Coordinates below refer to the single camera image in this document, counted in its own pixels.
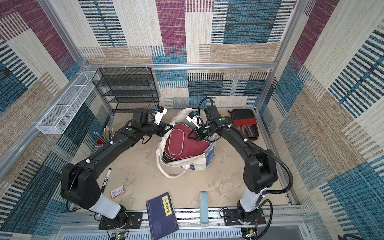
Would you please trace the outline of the maroon paddle cover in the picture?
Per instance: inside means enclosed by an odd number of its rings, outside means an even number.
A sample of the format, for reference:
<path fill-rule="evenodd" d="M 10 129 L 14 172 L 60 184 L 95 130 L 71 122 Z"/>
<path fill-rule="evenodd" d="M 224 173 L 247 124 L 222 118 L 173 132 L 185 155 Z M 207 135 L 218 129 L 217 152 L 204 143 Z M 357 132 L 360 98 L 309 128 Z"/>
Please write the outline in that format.
<path fill-rule="evenodd" d="M 192 129 L 185 124 L 175 124 L 167 138 L 162 160 L 166 163 L 202 155 L 211 145 L 207 141 L 189 140 Z"/>

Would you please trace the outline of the black red mesh case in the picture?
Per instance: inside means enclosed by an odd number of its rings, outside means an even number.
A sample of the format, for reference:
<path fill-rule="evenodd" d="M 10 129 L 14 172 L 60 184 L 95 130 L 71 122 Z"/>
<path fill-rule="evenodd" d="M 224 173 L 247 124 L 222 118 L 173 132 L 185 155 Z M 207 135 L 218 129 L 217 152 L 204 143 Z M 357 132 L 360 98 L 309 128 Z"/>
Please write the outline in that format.
<path fill-rule="evenodd" d="M 229 111 L 238 129 L 250 140 L 259 138 L 259 130 L 255 114 L 251 109 L 233 109 Z"/>

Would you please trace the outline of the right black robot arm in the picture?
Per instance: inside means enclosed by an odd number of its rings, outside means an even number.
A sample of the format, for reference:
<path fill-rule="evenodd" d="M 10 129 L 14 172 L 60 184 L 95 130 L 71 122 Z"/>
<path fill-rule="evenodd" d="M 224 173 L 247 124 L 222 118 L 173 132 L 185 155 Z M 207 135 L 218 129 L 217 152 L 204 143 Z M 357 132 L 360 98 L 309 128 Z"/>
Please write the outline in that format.
<path fill-rule="evenodd" d="M 206 108 L 204 112 L 206 121 L 197 110 L 188 111 L 187 121 L 196 126 L 188 138 L 202 141 L 218 134 L 240 154 L 245 163 L 243 180 L 246 190 L 238 202 L 237 211 L 245 222 L 257 212 L 266 191 L 278 180 L 275 160 L 271 151 L 264 151 L 247 139 L 235 122 L 228 116 L 221 116 L 215 106 Z"/>

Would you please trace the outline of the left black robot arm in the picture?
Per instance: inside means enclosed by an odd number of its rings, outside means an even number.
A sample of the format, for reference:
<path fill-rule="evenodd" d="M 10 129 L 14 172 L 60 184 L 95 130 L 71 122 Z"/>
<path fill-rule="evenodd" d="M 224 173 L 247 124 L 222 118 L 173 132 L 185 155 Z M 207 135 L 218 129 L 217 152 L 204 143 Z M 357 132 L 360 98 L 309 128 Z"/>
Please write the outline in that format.
<path fill-rule="evenodd" d="M 102 192 L 97 179 L 100 174 L 123 152 L 144 137 L 163 137 L 172 126 L 162 122 L 167 109 L 161 106 L 154 111 L 136 109 L 133 118 L 115 132 L 112 139 L 91 156 L 77 164 L 67 164 L 62 169 L 61 197 L 85 210 L 100 214 L 119 226 L 127 221 L 124 206 L 108 199 Z"/>

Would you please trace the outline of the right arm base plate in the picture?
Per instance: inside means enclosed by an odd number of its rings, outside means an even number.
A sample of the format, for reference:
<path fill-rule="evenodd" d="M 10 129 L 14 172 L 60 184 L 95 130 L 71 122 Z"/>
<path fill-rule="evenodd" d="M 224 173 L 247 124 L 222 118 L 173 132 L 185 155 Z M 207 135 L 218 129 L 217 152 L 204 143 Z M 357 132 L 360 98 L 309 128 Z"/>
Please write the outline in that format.
<path fill-rule="evenodd" d="M 266 218 L 262 209 L 246 213 L 239 208 L 224 208 L 220 210 L 220 214 L 224 218 L 226 226 L 266 224 Z"/>

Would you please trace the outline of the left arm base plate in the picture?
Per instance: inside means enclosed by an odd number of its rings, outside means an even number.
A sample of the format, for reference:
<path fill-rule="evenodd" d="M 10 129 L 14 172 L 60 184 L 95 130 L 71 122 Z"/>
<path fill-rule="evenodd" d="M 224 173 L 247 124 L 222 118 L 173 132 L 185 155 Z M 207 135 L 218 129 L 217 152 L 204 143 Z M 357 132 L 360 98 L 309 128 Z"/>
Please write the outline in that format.
<path fill-rule="evenodd" d="M 142 212 L 126 212 L 119 214 L 114 219 L 102 217 L 99 224 L 99 230 L 128 230 L 139 229 L 142 222 Z"/>

